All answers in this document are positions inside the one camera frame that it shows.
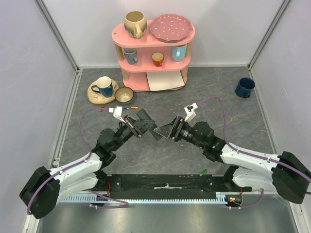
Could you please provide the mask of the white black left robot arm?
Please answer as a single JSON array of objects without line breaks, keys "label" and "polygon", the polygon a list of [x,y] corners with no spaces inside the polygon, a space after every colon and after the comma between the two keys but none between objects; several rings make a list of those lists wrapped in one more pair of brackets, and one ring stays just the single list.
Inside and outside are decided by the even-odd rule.
[{"label": "white black left robot arm", "polygon": [[142,137],[154,124],[148,116],[139,116],[137,120],[125,116],[117,131],[107,128],[100,132],[96,146],[87,155],[57,168],[37,168],[19,194],[27,214],[40,219],[71,195],[105,189],[108,181],[103,168],[116,158],[114,152],[132,136]]}]

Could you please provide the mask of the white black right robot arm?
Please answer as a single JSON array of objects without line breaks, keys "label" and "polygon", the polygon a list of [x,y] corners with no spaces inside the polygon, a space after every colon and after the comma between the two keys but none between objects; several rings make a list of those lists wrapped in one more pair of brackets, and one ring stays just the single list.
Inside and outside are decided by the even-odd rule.
[{"label": "white black right robot arm", "polygon": [[238,187],[266,189],[301,204],[311,182],[310,171],[294,154],[287,151],[281,155],[266,154],[229,144],[215,136],[207,122],[199,121],[192,127],[177,116],[154,132],[173,141],[183,139],[201,148],[207,159],[229,164],[232,174],[222,180],[228,191]]}]

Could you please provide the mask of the black remote control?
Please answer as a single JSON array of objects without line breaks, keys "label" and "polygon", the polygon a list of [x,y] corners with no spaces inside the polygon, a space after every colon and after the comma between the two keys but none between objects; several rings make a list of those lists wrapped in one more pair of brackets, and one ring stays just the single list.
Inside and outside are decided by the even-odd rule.
[{"label": "black remote control", "polygon": [[[138,113],[137,116],[139,117],[139,119],[141,120],[152,120],[151,117],[147,114],[147,112],[144,109],[141,109]],[[162,136],[160,136],[158,133],[156,133],[154,131],[154,129],[157,128],[156,124],[154,123],[150,128],[149,128],[149,132],[151,133],[151,135],[154,137],[154,139],[156,141],[160,140],[162,138]]]}]

